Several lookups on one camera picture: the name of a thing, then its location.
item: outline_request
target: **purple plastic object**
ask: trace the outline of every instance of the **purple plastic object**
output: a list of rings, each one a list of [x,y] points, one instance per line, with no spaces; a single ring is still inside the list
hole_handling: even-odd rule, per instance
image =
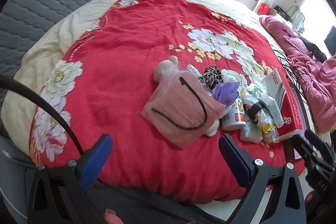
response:
[[[230,106],[238,98],[239,82],[218,84],[212,90],[212,98],[223,105]]]

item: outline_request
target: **leopard print fabric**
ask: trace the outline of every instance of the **leopard print fabric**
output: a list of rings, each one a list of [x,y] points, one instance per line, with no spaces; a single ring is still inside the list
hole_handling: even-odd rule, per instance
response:
[[[215,65],[205,69],[203,77],[206,85],[213,90],[216,85],[223,83],[223,75],[219,68]]]

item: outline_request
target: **panda logo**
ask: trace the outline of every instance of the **panda logo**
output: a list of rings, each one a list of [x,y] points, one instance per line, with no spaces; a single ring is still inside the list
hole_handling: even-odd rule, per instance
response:
[[[283,120],[286,124],[290,124],[292,122],[292,119],[290,117],[284,117]]]

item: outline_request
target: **white floor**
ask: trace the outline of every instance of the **white floor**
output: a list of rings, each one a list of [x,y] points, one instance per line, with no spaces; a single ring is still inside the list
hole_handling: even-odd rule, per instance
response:
[[[305,169],[305,171],[299,177],[304,197],[306,197],[307,194],[312,191],[312,188],[308,185],[308,183],[305,180],[306,175],[307,175],[307,169]],[[267,202],[269,200],[269,197],[271,195],[271,192],[272,191],[268,191],[264,193],[259,208],[251,224],[258,224],[260,222],[261,217],[263,216],[264,210],[266,208]],[[197,204],[197,206],[211,215],[227,220],[231,215],[231,213],[236,208],[236,206],[238,205],[239,201],[240,201],[239,199],[232,200],[229,202],[213,201],[209,204]]]

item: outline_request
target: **cream bed sheet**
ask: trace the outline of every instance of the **cream bed sheet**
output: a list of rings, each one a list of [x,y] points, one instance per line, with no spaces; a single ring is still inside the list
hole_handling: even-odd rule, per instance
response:
[[[54,25],[23,57],[14,79],[40,93],[56,63],[69,47],[88,30],[117,0],[92,0]],[[272,49],[283,52],[276,41],[259,23],[259,16],[234,0],[187,0],[202,4],[218,13],[238,20],[266,37]],[[29,155],[29,134],[35,114],[35,104],[13,92],[8,92],[1,110],[3,124],[14,142]],[[309,110],[310,126],[314,128]]]

